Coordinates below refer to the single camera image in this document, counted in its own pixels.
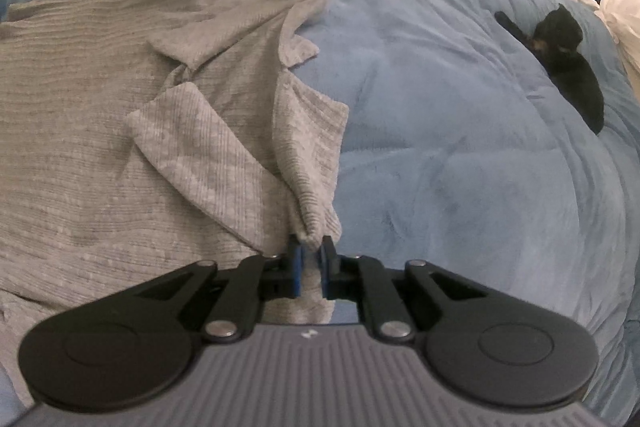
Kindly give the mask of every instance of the black cat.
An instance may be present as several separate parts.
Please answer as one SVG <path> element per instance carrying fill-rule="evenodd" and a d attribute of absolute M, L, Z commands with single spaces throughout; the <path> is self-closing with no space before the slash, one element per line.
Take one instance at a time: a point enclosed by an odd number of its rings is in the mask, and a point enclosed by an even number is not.
<path fill-rule="evenodd" d="M 569 10 L 560 5 L 550 12 L 538 23 L 533 37 L 527 37 L 503 12 L 496 12 L 495 19 L 533 53 L 589 129 L 599 133 L 604 126 L 604 99 L 593 70 L 577 51 L 582 29 Z"/>

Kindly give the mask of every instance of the blue bedsheet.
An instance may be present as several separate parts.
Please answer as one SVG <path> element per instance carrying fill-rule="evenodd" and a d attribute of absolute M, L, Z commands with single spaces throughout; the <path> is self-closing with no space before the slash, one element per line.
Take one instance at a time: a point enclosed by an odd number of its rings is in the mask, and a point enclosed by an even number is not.
<path fill-rule="evenodd" d="M 0 0 L 0 11 L 20 1 Z M 640 108 L 584 7 L 564 1 L 604 92 L 598 137 L 492 15 L 530 32 L 559 1 L 332 0 L 302 31 L 321 53 L 296 74 L 351 110 L 339 249 L 396 267 L 429 259 L 577 319 L 601 352 L 586 404 L 622 425 L 640 398 L 638 299 L 627 315 Z M 338 308 L 336 320 L 346 317 Z"/>

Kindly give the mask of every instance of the screw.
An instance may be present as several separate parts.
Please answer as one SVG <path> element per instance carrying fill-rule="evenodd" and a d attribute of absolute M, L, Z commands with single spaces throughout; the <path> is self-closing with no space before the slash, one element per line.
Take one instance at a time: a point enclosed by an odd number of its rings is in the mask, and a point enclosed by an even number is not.
<path fill-rule="evenodd" d="M 231 337 L 236 334 L 238 327 L 231 321 L 211 321 L 204 326 L 204 330 L 212 337 Z"/>
<path fill-rule="evenodd" d="M 402 321 L 389 321 L 382 324 L 380 333 L 392 339 L 402 339 L 411 333 L 411 326 Z"/>

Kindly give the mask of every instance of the blue blanket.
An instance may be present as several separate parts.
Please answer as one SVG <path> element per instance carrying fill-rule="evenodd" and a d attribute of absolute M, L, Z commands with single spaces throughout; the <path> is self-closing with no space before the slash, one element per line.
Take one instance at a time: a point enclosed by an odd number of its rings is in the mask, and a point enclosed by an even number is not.
<path fill-rule="evenodd" d="M 597 137 L 493 19 L 531 32 L 559 2 L 604 92 Z M 601 353 L 586 404 L 622 425 L 640 398 L 640 108 L 600 20 L 568 0 L 332 0 L 302 34 L 321 53 L 296 74 L 351 111 L 339 250 L 429 259 L 578 320 Z"/>

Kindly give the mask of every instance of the ribbed plastic surface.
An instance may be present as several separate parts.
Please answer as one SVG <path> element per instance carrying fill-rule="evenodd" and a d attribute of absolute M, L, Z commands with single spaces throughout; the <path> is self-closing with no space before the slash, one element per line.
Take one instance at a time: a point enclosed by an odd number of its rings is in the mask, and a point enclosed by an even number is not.
<path fill-rule="evenodd" d="M 580 404 L 498 412 L 442 386 L 417 353 L 379 343 L 361 325 L 258 325 L 210 346 L 161 397 L 119 413 L 36 406 L 18 427 L 605 427 Z"/>

